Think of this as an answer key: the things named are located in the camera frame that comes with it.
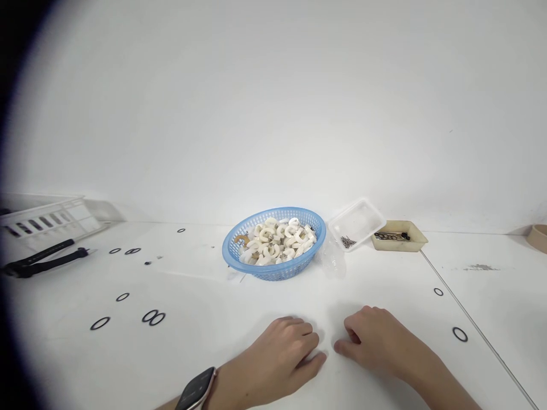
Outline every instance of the black pliers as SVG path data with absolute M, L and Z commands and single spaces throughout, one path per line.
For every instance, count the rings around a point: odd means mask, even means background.
M 74 239 L 68 239 L 51 248 L 44 249 L 35 255 L 32 255 L 26 259 L 21 259 L 17 262 L 8 263 L 1 271 L 9 276 L 15 276 L 19 278 L 29 278 L 37 273 L 44 272 L 52 268 L 64 265 L 65 263 L 72 262 L 73 260 L 83 258 L 89 255 L 89 249 L 78 248 L 77 251 L 72 252 L 69 255 L 61 256 L 60 258 L 53 259 L 51 261 L 35 263 L 49 255 L 53 255 L 55 252 L 59 252 L 64 248 L 74 245 Z

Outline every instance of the blue plastic basket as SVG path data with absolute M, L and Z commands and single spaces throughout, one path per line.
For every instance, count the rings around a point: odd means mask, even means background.
M 314 244 L 308 252 L 298 258 L 295 258 L 289 262 L 283 262 L 279 265 L 254 266 L 240 262 L 239 248 L 241 245 L 234 243 L 235 237 L 238 235 L 245 235 L 249 229 L 254 229 L 256 225 L 259 223 L 264 223 L 264 221 L 268 218 L 275 218 L 277 220 L 284 218 L 298 218 L 302 225 L 309 224 L 313 228 L 317 236 L 317 243 Z M 325 222 L 315 212 L 304 208 L 294 207 L 274 208 L 249 216 L 249 218 L 238 223 L 226 236 L 226 239 L 224 239 L 224 244 L 222 245 L 222 256 L 229 266 L 239 270 L 240 272 L 250 273 L 259 279 L 268 281 L 285 280 L 298 275 L 309 265 L 313 255 L 315 255 L 315 253 L 323 245 L 325 236 Z

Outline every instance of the white table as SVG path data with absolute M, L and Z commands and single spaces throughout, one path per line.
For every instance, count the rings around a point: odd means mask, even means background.
M 547 255 L 523 236 L 426 233 L 423 251 L 538 408 L 547 408 Z
M 5 279 L 52 407 L 149 410 L 241 352 L 274 318 L 293 314 L 312 322 L 329 358 L 315 380 L 268 408 L 427 408 L 403 383 L 334 353 L 334 341 L 345 336 L 343 319 L 368 304 L 389 309 L 431 346 L 484 410 L 530 408 L 420 253 L 377 252 L 368 243 L 346 255 L 343 278 L 327 277 L 314 261 L 295 278 L 265 282 L 228 269 L 221 246 L 229 230 L 123 223 L 77 244 L 98 249 L 83 260 L 29 280 Z M 110 255 L 114 248 L 122 251 Z M 130 296 L 116 302 L 125 292 Z M 167 315 L 155 327 L 141 322 L 152 309 Z M 90 331 L 103 316 L 111 320 Z M 454 326 L 467 343 L 453 336 Z

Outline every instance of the small beige container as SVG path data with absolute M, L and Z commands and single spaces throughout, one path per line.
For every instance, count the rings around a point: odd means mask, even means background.
M 372 236 L 372 243 L 377 251 L 417 252 L 429 241 L 411 221 L 387 221 L 378 232 L 406 232 L 409 241 L 378 239 Z
M 547 253 L 547 225 L 534 225 L 526 241 L 538 251 Z

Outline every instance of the right hand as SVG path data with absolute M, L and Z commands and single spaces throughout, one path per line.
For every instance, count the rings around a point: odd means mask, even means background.
M 344 327 L 351 340 L 337 341 L 334 350 L 364 368 L 408 380 L 440 360 L 386 309 L 365 306 L 347 317 Z
M 293 394 L 325 363 L 321 352 L 307 360 L 318 344 L 310 323 L 293 317 L 274 320 L 247 350 L 218 369 L 204 409 L 249 409 Z

